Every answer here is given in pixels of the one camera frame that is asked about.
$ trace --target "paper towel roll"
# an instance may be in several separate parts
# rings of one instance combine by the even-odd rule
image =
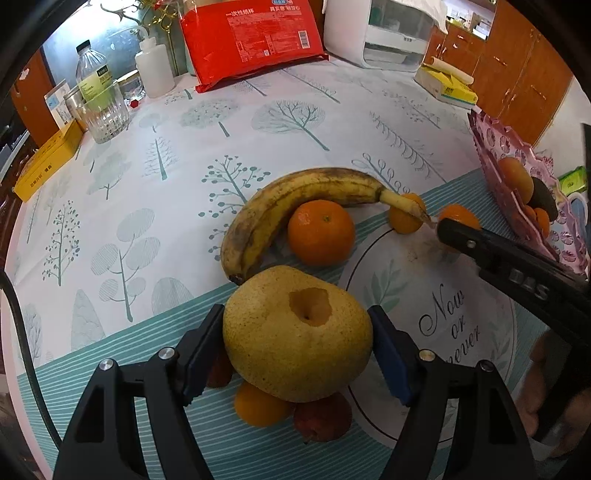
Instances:
[[[445,72],[450,75],[453,75],[459,81],[461,81],[464,85],[472,85],[474,83],[474,78],[470,77],[466,72],[461,71],[460,69],[455,68],[453,65],[449,65],[448,63],[444,62],[443,60],[439,60],[433,57],[433,65],[429,65],[434,69],[439,70],[440,72]]]

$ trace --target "bottle cap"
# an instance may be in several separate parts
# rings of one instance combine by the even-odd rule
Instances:
[[[151,50],[156,46],[156,37],[148,37],[145,40],[139,42],[139,47],[141,51],[148,51]]]
[[[82,42],[80,45],[78,45],[76,47],[76,51],[78,53],[80,53],[82,50],[84,50],[87,47],[90,47],[90,40],[86,40],[86,41]]]

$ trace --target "white storage container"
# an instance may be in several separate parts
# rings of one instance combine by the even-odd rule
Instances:
[[[441,0],[329,0],[324,44],[365,68],[415,72],[432,26],[446,32],[446,12]]]

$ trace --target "cabinet door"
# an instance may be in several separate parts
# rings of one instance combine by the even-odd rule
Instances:
[[[455,30],[460,29],[449,26],[449,35],[443,42],[439,58],[468,75],[472,75],[478,63],[478,56],[470,51],[469,42],[466,40],[470,34],[463,30],[460,30],[462,33]]]
[[[573,73],[550,43],[539,35],[530,59],[500,120],[535,145],[554,118]]]
[[[499,117],[511,99],[536,36],[523,15],[506,0],[499,0],[471,86],[478,95],[478,106],[490,116]]]
[[[58,130],[44,98],[52,88],[41,52],[37,51],[14,82],[11,96],[22,123],[39,147]]]
[[[425,54],[425,63],[431,65],[433,63],[433,57],[439,58],[443,42],[445,41],[445,36],[445,33],[437,27],[434,26],[431,29],[431,38],[429,39],[429,45],[427,46],[427,52]]]

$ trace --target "avocado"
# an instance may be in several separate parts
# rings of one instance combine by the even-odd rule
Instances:
[[[528,205],[532,208],[542,208],[546,210],[550,217],[550,222],[554,222],[558,218],[558,209],[556,208],[556,201],[552,197],[552,193],[543,181],[532,178],[534,181],[534,194]]]

